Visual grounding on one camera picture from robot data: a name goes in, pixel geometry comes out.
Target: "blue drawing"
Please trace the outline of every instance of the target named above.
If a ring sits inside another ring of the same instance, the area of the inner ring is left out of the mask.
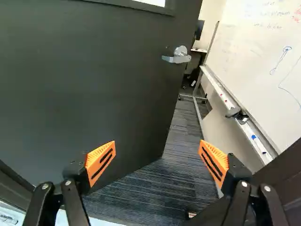
[[[297,64],[299,63],[299,61],[301,60],[301,56],[299,57],[299,59],[297,60],[297,62],[294,64],[294,66],[291,68],[291,70],[290,70],[290,72],[281,80],[281,82],[279,83],[279,85],[278,85],[278,88],[279,89],[281,89],[281,90],[283,90],[283,91],[285,91],[285,92],[287,92],[292,98],[294,98],[295,99],[295,101],[299,104],[299,107],[300,107],[300,109],[301,109],[301,103],[300,103],[300,101],[290,92],[290,91],[288,91],[287,89],[285,89],[285,88],[283,88],[282,86],[281,86],[281,84],[288,78],[288,76],[290,76],[290,74],[293,72],[293,70],[294,70],[294,68],[297,66]]]
[[[276,69],[278,68],[279,64],[280,64],[281,61],[284,59],[284,57],[286,56],[287,52],[290,51],[290,50],[292,50],[292,47],[290,47],[290,46],[285,46],[285,47],[283,48],[283,54],[282,54],[281,58],[279,59],[279,61],[278,61],[277,65],[276,65],[276,67],[274,67],[274,68],[269,72],[270,75],[273,75],[273,74],[275,73],[275,71],[276,71]]]

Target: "silver lever handle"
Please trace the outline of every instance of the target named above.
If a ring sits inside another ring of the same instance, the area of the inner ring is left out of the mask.
[[[173,64],[180,64],[190,62],[191,56],[187,54],[187,48],[185,46],[179,46],[174,51],[174,56],[162,56],[162,60]]]

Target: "wall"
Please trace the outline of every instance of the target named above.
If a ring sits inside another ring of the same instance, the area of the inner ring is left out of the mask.
[[[203,0],[198,19],[205,20],[200,41],[196,40],[193,47],[207,49],[209,47],[215,24],[222,18],[226,0]]]
[[[234,153],[253,174],[259,171],[263,163],[234,120],[225,117],[226,106],[206,76],[202,76],[201,86],[212,107],[212,111],[201,122],[205,140],[225,154]]]

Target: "door window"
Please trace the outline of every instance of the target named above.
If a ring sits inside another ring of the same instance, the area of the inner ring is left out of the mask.
[[[153,13],[174,15],[175,0],[83,0],[129,7]]]
[[[139,1],[154,6],[165,7],[165,0],[133,0],[133,1]]]

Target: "door frame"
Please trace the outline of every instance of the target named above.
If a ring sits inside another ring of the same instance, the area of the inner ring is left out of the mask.
[[[0,160],[0,200],[26,211],[35,186]]]

